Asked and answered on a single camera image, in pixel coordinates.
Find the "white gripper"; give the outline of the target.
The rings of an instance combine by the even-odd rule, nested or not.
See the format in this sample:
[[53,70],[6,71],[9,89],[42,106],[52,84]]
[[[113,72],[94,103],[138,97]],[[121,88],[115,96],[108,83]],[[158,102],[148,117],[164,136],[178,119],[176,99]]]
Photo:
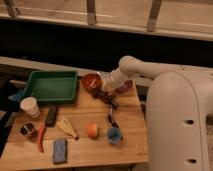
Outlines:
[[119,69],[113,70],[102,76],[102,89],[104,91],[113,91],[120,87],[126,80],[126,75]]

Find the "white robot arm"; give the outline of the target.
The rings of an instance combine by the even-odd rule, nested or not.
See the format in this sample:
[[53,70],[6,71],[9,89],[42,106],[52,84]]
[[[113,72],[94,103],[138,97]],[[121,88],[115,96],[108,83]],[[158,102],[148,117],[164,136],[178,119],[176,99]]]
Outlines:
[[112,91],[138,76],[146,99],[149,171],[210,171],[206,118],[213,114],[213,68],[151,63],[124,56],[103,77]]

